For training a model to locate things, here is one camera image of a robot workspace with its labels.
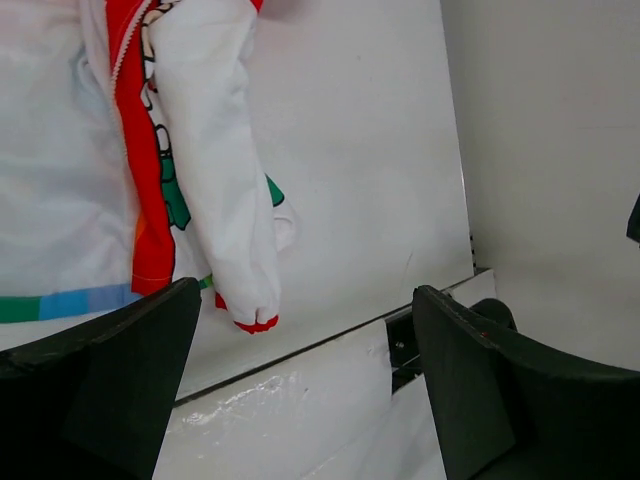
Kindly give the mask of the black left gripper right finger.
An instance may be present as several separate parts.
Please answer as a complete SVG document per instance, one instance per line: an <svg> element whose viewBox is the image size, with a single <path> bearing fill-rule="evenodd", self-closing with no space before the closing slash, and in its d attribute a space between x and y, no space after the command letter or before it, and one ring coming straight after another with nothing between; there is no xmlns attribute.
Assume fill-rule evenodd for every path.
<svg viewBox="0 0 640 480"><path fill-rule="evenodd" d="M414 330L449 479L636 479L639 374L565 353L415 289Z"/></svg>

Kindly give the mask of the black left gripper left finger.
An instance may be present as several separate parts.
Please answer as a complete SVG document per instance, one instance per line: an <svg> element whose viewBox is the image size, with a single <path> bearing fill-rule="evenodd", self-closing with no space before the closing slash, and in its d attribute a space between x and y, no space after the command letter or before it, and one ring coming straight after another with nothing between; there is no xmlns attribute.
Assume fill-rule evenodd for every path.
<svg viewBox="0 0 640 480"><path fill-rule="evenodd" d="M200 308L184 278L2 351L2 478L151 478Z"/></svg>

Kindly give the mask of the white and red kids jacket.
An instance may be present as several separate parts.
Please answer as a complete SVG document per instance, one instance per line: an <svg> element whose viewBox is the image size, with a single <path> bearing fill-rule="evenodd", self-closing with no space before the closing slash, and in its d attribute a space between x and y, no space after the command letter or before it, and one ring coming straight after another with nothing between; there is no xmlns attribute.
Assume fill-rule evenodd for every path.
<svg viewBox="0 0 640 480"><path fill-rule="evenodd" d="M279 319L295 236L251 128L258 1L1 5L1 320L86 319L182 277Z"/></svg>

